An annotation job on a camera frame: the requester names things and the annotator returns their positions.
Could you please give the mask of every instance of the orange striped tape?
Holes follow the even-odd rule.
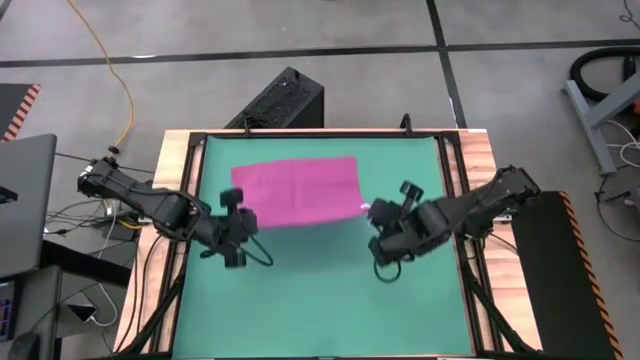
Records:
[[[4,135],[0,139],[0,142],[11,141],[18,136],[18,131],[24,124],[24,120],[27,118],[27,113],[31,110],[31,106],[33,106],[34,101],[36,101],[36,96],[40,92],[40,85],[33,84],[31,88],[27,90],[27,93],[24,95],[24,99],[20,103],[18,110],[16,110],[16,115],[11,120],[9,127],[5,131]]]
[[[582,234],[580,233],[580,229],[578,228],[578,221],[576,220],[576,215],[573,212],[573,208],[571,207],[571,201],[569,200],[569,195],[564,191],[560,191],[559,194],[563,198],[564,205],[567,209],[567,214],[569,215],[569,222],[571,223],[571,227],[573,227],[573,235],[576,238],[576,242],[580,250],[580,256],[582,257],[582,261],[584,263],[584,269],[587,271],[587,277],[589,278],[589,281],[591,281],[591,289],[593,290],[593,296],[596,299],[596,304],[598,304],[598,307],[600,308],[600,316],[602,317],[602,321],[604,322],[604,328],[607,331],[607,334],[609,336],[609,342],[613,347],[613,354],[615,355],[616,360],[623,360],[624,357],[622,355],[622,349],[620,348],[620,343],[618,342],[618,338],[616,337],[616,332],[613,329],[613,324],[611,323],[611,318],[609,317],[607,306],[604,302],[604,299],[602,298],[602,293],[600,292],[600,286],[598,285],[598,280],[596,279],[596,275],[594,274],[593,268],[591,267],[591,260],[589,260],[587,247],[584,245]]]

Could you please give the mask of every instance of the pink towel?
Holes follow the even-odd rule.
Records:
[[[231,169],[261,228],[334,222],[366,212],[354,157],[291,159]]]

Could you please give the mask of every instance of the yellow cable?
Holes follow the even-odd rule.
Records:
[[[127,229],[131,229],[131,230],[140,230],[143,228],[143,226],[141,225],[131,225],[127,222],[124,222],[122,220],[118,220],[118,223],[124,227],[126,227]]]
[[[114,145],[115,147],[118,147],[118,146],[120,146],[120,143],[127,137],[127,135],[129,134],[129,131],[131,130],[131,127],[133,126],[133,118],[134,118],[133,98],[131,97],[131,93],[129,92],[129,88],[127,88],[127,84],[124,83],[124,80],[122,80],[120,75],[118,75],[116,73],[116,71],[113,69],[113,66],[111,65],[111,60],[109,60],[109,54],[107,54],[107,50],[102,45],[102,42],[98,38],[98,35],[96,35],[96,32],[93,31],[93,28],[91,27],[91,25],[89,25],[89,22],[87,21],[87,19],[85,19],[84,16],[82,16],[82,14],[80,13],[80,10],[78,10],[78,8],[76,8],[76,6],[73,5],[73,2],[71,2],[71,0],[67,0],[67,3],[69,4],[69,6],[71,6],[73,11],[76,13],[76,15],[78,15],[80,20],[82,20],[84,25],[87,27],[87,29],[91,33],[91,36],[93,36],[95,41],[98,43],[98,46],[100,46],[100,50],[102,50],[102,55],[104,55],[104,59],[107,62],[107,66],[109,67],[109,71],[111,72],[111,74],[116,79],[118,79],[120,84],[122,84],[122,88],[124,89],[124,92],[127,94],[127,98],[129,98],[129,124],[127,125],[127,129],[122,133],[122,135],[120,135],[120,138],[118,139],[118,141],[116,141],[116,143]]]

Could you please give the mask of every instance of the concrete floor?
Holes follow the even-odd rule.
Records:
[[[640,16],[640,5],[629,0]],[[112,56],[221,53],[274,49],[435,45],[422,0],[78,0]],[[447,44],[638,38],[619,21],[622,1],[436,0]],[[0,21],[1,60],[100,57],[63,0],[13,1]],[[600,177],[568,99],[559,90],[569,66],[589,48],[450,53],[469,127],[489,130],[498,165],[524,166],[549,190],[571,196],[625,356],[640,358],[640,244],[609,233],[597,217]],[[163,132],[224,126],[284,67],[326,87],[327,127],[396,127],[409,112],[416,127],[456,126],[438,53],[319,56],[118,65],[133,93],[136,123],[121,163],[154,170]],[[586,69],[602,90],[619,83],[619,61]],[[58,151],[98,157],[126,126],[126,98],[105,66],[0,68],[0,82],[39,83],[42,91],[20,137],[51,132]],[[611,141],[627,139],[611,132]],[[57,158],[50,209],[81,200],[75,178],[83,167]],[[611,190],[634,183],[625,169]],[[141,180],[149,176],[137,174]],[[93,208],[78,210],[91,213]],[[637,212],[607,206],[611,225],[640,238]],[[53,238],[81,251],[98,249],[99,234]],[[107,258],[124,262],[132,248]],[[65,292],[82,280],[65,279]],[[98,318],[110,319],[97,289],[88,296]],[[109,288],[121,306],[124,291]],[[63,359],[107,354],[99,332],[66,338]],[[110,344],[115,327],[109,329]]]

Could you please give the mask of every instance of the green mat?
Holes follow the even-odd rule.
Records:
[[[231,168],[288,158],[353,155],[365,201],[401,201],[404,180],[424,198],[443,194],[435,141],[426,139],[219,139],[210,137],[200,197],[215,208]],[[378,281],[364,217],[308,228],[263,230],[272,268],[248,260],[225,270],[192,243],[174,359],[471,354],[451,242]],[[247,248],[258,254],[257,250]],[[391,277],[395,267],[382,271]]]

